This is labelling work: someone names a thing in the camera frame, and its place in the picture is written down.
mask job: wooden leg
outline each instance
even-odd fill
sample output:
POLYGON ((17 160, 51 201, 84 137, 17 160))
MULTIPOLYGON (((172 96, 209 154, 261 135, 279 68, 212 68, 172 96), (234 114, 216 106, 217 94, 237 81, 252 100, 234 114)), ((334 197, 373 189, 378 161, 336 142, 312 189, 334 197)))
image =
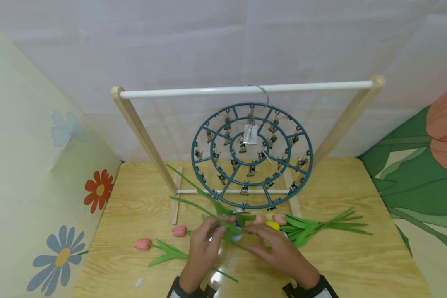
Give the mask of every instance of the wooden leg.
MULTIPOLYGON (((286 188, 288 188, 288 191, 290 191, 291 185, 293 184, 293 178, 289 169, 283 172, 283 179, 286 184, 286 188)), ((290 198, 289 202, 291 214, 296 217, 301 217, 301 208, 300 202, 298 201, 298 196, 294 195, 292 198, 290 198)))
MULTIPOLYGON (((182 173, 181 166, 178 166, 176 169, 182 173)), ((180 175, 177 175, 177 173, 174 174, 174 183, 177 186, 177 189, 180 189, 180 185, 182 184, 182 177, 180 175)), ((169 209, 169 222, 173 225, 177 223, 178 211, 179 211, 179 201, 171 200, 171 206, 169 209)))
MULTIPOLYGON (((386 80, 382 75, 371 76, 371 81, 373 82, 373 87, 367 90, 359 90, 358 93, 356 93, 353 100, 349 103, 334 124, 333 128, 331 128, 329 133, 326 135, 323 142, 318 147, 318 150, 316 150, 314 154, 312 164, 313 168, 315 168, 323 158, 328 156, 334 148, 336 148, 339 141, 348 133, 354 123, 356 123, 359 117, 361 117, 362 113, 372 103, 374 98, 377 97, 379 92, 386 84, 386 80)), ((303 174, 300 173, 296 181, 299 182, 302 177, 303 174)))
POLYGON ((114 103, 118 106, 118 109, 126 119, 127 124, 129 124, 132 131, 135 133, 142 147, 151 158, 154 165, 157 167, 158 172, 161 174, 164 179, 165 184, 171 191, 173 195, 177 195, 177 186, 175 185, 171 174, 167 170, 167 167, 164 164, 161 155, 157 151, 154 143, 151 140, 151 137, 147 133, 146 128, 142 124, 141 119, 139 118, 134 106, 132 105, 129 99, 122 99, 120 93, 124 91, 122 87, 113 87, 111 89, 111 95, 113 97, 114 103))

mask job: hand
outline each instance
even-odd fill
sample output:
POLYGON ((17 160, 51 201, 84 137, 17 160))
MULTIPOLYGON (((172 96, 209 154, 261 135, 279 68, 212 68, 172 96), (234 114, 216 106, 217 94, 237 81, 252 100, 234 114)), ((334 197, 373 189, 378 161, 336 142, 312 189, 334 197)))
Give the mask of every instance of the hand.
POLYGON ((248 225, 243 231, 255 233, 271 246, 270 250, 264 250, 257 245, 248 247, 249 251, 268 265, 294 279, 303 289, 308 290, 318 284, 320 281, 318 270, 303 257, 282 231, 261 223, 248 225))
MULTIPOLYGON (((219 219, 235 224, 235 217, 218 216, 219 219)), ((199 288, 207 273, 218 257, 220 242, 224 237, 226 226, 219 226, 214 217, 207 217, 191 233, 191 245, 187 264, 179 278, 180 287, 187 294, 199 288)))

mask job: tag on rack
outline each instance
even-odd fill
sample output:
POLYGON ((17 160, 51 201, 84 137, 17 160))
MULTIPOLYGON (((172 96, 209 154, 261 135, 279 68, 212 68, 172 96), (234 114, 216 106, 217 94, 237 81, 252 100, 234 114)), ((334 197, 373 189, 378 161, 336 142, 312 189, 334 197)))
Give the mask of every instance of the tag on rack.
POLYGON ((257 144, 257 132, 259 125, 246 124, 243 131, 243 143, 244 144, 257 144))

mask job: wrist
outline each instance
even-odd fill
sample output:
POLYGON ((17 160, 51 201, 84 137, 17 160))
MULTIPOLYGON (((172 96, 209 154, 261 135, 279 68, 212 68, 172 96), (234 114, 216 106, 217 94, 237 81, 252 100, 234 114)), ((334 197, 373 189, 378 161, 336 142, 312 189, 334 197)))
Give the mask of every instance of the wrist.
POLYGON ((296 283, 306 291, 317 286, 320 281, 320 272, 316 267, 308 263, 306 266, 302 266, 300 270, 295 273, 293 279, 296 283))
POLYGON ((179 286, 183 289, 187 294, 192 294, 198 288, 200 288, 200 284, 202 283, 202 278, 192 269, 190 269, 187 265, 182 269, 179 277, 179 286))

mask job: table surface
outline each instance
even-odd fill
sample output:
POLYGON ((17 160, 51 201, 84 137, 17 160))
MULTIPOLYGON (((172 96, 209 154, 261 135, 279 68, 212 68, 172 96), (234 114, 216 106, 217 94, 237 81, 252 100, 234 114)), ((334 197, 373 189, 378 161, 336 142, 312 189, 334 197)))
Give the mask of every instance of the table surface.
MULTIPOLYGON (((184 174, 196 182, 189 162, 171 164, 183 166, 184 174)), ((264 166, 269 165, 262 164, 257 173, 265 172, 261 170, 264 166)), ((218 188, 220 182, 215 179, 210 181, 218 188)), ((280 181, 274 187, 284 188, 283 185, 280 181)), ((183 182, 182 188, 191 186, 183 182)), ((157 248, 139 251, 135 242, 140 238, 157 238, 188 252, 189 237, 171 235, 174 226, 168 221, 168 195, 151 163, 122 164, 73 297, 166 297, 185 260, 148 267, 163 252, 157 248), (142 278, 141 285, 136 286, 142 278)), ((235 200, 242 201, 241 195, 234 196, 235 200)), ((211 202, 199 195, 181 197, 213 210, 211 202)), ((251 195, 248 200, 262 202, 265 198, 251 195)), ((339 297, 432 297, 361 161, 356 158, 322 161, 299 192, 298 200, 306 219, 329 220, 355 207, 356 213, 364 216, 362 222, 369 224, 366 230, 374 233, 368 236, 327 229, 300 248, 327 277, 339 297)), ((277 211, 289 213, 289 203, 283 203, 277 211)), ((178 225, 193 229, 201 222, 201 211, 180 204, 178 225)), ((245 235, 240 244, 260 241, 255 235, 245 235)), ((210 282, 218 288, 216 298, 286 297, 281 288, 290 279, 247 251, 232 245, 222 248, 216 266, 239 280, 235 283, 219 273, 210 273, 202 285, 210 282)))

